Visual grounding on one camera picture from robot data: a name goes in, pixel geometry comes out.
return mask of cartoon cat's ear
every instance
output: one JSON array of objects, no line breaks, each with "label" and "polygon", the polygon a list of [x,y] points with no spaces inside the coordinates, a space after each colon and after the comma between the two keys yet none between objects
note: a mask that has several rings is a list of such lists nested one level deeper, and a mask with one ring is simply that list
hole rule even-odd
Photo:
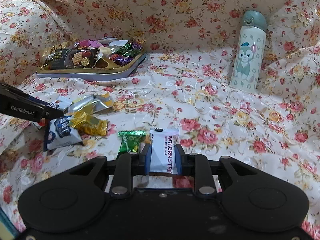
[{"label": "cartoon cat's ear", "polygon": [[256,50],[257,50],[257,45],[254,43],[254,44],[250,47],[250,49],[251,49],[251,51],[252,51],[253,53],[255,53]]}]

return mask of silver bolt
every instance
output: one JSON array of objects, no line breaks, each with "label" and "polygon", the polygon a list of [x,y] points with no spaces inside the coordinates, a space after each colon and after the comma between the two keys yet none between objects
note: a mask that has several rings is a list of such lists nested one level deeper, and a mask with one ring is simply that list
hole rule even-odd
[{"label": "silver bolt", "polygon": [[128,189],[123,186],[117,186],[117,187],[113,187],[111,191],[115,195],[123,195],[128,191]]},{"label": "silver bolt", "polygon": [[210,195],[215,192],[213,187],[203,186],[199,189],[199,192],[203,195]]}]

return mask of cartoon cat illustration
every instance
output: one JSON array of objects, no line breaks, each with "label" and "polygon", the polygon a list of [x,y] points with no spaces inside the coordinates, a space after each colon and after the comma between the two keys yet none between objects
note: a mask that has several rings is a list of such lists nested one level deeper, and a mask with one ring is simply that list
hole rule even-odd
[{"label": "cartoon cat illustration", "polygon": [[241,44],[238,52],[238,66],[236,67],[236,76],[245,80],[250,74],[250,61],[256,52],[257,46],[254,43],[249,47],[249,43]]}]

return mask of white bottle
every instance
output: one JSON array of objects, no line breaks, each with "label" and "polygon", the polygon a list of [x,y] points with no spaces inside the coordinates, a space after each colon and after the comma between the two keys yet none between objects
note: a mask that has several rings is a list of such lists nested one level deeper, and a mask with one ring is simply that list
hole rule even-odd
[{"label": "white bottle", "polygon": [[267,22],[262,14],[256,11],[244,14],[230,87],[256,93],[266,30]]}]

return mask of floral backdrop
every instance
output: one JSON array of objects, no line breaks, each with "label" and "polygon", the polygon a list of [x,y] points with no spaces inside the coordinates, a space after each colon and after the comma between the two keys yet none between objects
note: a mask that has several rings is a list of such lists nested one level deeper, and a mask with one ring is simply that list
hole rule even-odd
[{"label": "floral backdrop", "polygon": [[[268,30],[259,91],[229,87],[247,10]],[[111,93],[105,137],[43,152],[43,131],[0,117],[0,205],[22,231],[17,200],[33,183],[97,155],[114,159],[120,130],[179,128],[187,153],[230,155],[300,187],[310,201],[302,228],[320,239],[319,0],[0,0],[0,72],[46,101]],[[113,82],[36,78],[39,51],[64,41],[112,36],[150,52]],[[135,177],[137,187],[190,187],[191,178]]]}]

